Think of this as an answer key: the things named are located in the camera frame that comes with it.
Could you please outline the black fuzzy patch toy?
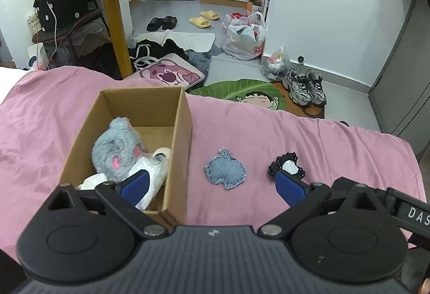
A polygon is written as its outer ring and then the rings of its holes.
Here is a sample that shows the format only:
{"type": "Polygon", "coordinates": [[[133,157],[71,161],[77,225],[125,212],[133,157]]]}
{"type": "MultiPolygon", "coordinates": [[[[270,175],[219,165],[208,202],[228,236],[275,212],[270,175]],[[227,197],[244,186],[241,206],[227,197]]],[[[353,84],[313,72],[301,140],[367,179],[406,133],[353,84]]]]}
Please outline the black fuzzy patch toy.
{"type": "Polygon", "coordinates": [[[278,156],[274,162],[272,162],[268,169],[267,174],[273,180],[278,171],[283,170],[295,178],[303,179],[305,177],[305,171],[297,164],[298,156],[295,152],[287,152],[281,156],[278,156]]]}

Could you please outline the clear bag of white stuffing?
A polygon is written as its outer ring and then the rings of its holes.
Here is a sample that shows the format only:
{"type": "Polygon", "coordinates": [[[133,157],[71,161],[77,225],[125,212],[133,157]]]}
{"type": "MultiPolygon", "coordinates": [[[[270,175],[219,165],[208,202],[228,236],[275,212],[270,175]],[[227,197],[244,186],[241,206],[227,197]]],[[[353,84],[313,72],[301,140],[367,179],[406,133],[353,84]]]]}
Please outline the clear bag of white stuffing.
{"type": "Polygon", "coordinates": [[[140,157],[129,171],[128,177],[140,170],[145,170],[149,173],[148,192],[135,205],[139,210],[148,208],[163,183],[165,183],[168,174],[168,163],[168,158],[164,154],[157,154],[155,156],[146,155],[140,157]]]}

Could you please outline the grey plush mouse toy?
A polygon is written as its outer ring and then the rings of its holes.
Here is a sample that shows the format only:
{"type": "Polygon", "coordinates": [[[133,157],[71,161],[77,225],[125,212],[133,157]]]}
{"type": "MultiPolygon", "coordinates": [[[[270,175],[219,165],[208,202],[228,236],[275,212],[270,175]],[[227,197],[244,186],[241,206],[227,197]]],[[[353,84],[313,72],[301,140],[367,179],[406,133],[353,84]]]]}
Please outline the grey plush mouse toy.
{"type": "Polygon", "coordinates": [[[128,177],[136,161],[148,150],[139,133],[126,117],[116,117],[95,141],[91,152],[97,173],[118,183],[128,177]]]}

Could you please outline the hamburger plush toy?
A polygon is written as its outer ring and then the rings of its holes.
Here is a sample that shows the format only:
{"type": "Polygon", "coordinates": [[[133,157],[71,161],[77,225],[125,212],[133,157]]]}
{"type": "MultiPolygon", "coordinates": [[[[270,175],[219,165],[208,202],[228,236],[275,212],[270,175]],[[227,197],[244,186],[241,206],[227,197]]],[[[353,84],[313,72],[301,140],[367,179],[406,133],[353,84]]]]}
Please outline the hamburger plush toy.
{"type": "Polygon", "coordinates": [[[168,147],[160,147],[153,152],[152,157],[156,162],[159,163],[169,162],[171,157],[171,149],[168,147]]]}

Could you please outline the cardboard box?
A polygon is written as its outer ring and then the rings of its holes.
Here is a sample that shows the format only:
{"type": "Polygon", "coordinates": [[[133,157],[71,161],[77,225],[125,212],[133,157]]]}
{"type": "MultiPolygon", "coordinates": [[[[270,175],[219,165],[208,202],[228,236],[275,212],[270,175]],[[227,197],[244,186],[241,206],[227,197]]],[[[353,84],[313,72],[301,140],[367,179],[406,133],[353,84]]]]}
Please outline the cardboard box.
{"type": "Polygon", "coordinates": [[[140,208],[167,227],[187,213],[192,118],[181,87],[117,88],[99,93],[69,152],[60,182],[78,186],[96,173],[120,182],[137,162],[165,180],[140,208]]]}

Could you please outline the grey sneaker left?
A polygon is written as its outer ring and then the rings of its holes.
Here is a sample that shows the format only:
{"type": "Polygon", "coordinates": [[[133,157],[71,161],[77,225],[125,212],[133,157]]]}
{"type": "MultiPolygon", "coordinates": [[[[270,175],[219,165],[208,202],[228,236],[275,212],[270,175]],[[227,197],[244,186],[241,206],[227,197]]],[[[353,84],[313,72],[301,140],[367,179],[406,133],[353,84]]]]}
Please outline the grey sneaker left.
{"type": "Polygon", "coordinates": [[[294,68],[290,68],[281,83],[289,92],[290,99],[298,106],[308,107],[313,103],[307,87],[307,77],[304,74],[299,74],[294,68]]]}

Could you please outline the grey sneaker right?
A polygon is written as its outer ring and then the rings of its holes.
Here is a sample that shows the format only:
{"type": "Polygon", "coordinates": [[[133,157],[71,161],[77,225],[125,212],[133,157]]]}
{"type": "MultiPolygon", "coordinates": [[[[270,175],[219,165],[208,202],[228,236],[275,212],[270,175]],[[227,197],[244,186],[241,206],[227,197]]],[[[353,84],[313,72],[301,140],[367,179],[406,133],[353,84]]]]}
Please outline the grey sneaker right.
{"type": "Polygon", "coordinates": [[[325,95],[322,81],[323,77],[320,74],[308,69],[305,73],[307,79],[307,88],[315,106],[325,106],[327,97],[325,95]]]}

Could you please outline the grey wardrobe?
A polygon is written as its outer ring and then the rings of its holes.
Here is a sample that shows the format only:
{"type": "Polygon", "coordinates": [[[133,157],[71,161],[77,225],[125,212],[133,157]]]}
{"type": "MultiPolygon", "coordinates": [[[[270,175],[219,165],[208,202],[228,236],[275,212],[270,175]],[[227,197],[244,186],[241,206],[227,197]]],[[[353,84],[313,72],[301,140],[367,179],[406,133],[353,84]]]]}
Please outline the grey wardrobe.
{"type": "Polygon", "coordinates": [[[412,0],[401,32],[370,92],[381,131],[407,141],[415,155],[429,145],[429,5],[412,0]]]}

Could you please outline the clear small trash bag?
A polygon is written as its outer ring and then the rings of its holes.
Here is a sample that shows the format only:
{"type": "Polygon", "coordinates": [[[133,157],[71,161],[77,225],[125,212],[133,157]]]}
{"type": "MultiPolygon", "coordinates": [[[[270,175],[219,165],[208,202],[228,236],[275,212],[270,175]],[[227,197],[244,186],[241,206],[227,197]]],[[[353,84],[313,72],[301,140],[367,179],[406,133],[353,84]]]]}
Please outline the clear small trash bag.
{"type": "Polygon", "coordinates": [[[291,59],[286,47],[279,47],[271,56],[262,60],[262,74],[271,82],[280,82],[289,71],[291,59]]]}

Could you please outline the white plastic shopping bag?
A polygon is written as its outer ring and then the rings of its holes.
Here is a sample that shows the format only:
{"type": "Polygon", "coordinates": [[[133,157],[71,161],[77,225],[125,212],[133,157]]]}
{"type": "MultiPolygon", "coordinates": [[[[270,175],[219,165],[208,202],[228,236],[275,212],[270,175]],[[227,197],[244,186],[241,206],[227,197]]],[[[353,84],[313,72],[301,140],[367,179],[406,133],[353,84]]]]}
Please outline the white plastic shopping bag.
{"type": "Polygon", "coordinates": [[[250,61],[262,55],[266,28],[259,11],[249,16],[228,14],[224,17],[222,26],[226,33],[223,50],[230,57],[250,61]]]}

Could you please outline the black slipper left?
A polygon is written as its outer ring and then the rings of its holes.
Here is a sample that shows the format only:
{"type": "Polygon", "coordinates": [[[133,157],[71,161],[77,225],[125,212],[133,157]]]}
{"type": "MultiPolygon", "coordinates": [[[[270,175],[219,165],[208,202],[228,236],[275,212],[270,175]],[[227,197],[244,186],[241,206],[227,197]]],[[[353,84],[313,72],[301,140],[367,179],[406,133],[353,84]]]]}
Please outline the black slipper left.
{"type": "Polygon", "coordinates": [[[146,26],[149,32],[157,31],[164,23],[164,18],[154,17],[146,26]]]}

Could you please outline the black slipper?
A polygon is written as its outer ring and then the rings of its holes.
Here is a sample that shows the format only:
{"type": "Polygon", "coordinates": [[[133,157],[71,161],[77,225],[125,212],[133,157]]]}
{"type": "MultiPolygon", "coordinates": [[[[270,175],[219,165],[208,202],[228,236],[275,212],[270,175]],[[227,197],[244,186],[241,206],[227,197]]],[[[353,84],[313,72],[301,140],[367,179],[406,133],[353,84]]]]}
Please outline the black slipper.
{"type": "Polygon", "coordinates": [[[163,21],[162,30],[174,29],[177,21],[177,18],[174,16],[166,16],[163,21]]]}
{"type": "Polygon", "coordinates": [[[146,26],[149,32],[157,31],[164,23],[164,18],[154,17],[146,26]]]}

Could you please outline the yellow slipper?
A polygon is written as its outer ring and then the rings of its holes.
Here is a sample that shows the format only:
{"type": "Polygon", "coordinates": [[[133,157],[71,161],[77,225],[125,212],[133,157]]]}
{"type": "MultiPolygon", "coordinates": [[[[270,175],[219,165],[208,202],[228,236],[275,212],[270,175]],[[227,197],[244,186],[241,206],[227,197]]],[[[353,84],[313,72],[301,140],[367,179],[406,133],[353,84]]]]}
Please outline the yellow slipper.
{"type": "Polygon", "coordinates": [[[189,22],[198,28],[209,28],[211,26],[211,22],[203,16],[198,18],[190,18],[189,22]]]}
{"type": "Polygon", "coordinates": [[[219,20],[219,14],[215,13],[213,10],[201,11],[200,16],[209,19],[210,21],[219,20]]]}

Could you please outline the black polka dot bag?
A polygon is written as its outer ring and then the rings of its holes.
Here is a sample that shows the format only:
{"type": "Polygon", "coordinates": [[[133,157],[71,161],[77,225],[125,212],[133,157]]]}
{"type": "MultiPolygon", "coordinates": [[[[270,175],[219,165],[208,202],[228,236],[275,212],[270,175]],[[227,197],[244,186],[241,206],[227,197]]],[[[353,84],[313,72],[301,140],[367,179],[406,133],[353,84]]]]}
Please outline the black polka dot bag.
{"type": "Polygon", "coordinates": [[[34,0],[43,37],[54,37],[62,28],[75,23],[89,11],[89,4],[96,0],[34,0]]]}

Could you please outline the yellow slipper right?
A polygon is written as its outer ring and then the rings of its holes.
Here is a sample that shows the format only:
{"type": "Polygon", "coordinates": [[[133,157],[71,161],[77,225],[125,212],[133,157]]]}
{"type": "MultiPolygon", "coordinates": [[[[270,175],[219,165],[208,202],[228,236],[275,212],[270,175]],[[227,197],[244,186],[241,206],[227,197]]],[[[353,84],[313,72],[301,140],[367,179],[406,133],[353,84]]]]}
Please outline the yellow slipper right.
{"type": "Polygon", "coordinates": [[[219,20],[219,14],[215,13],[213,10],[201,11],[200,16],[209,19],[210,21],[219,20]]]}

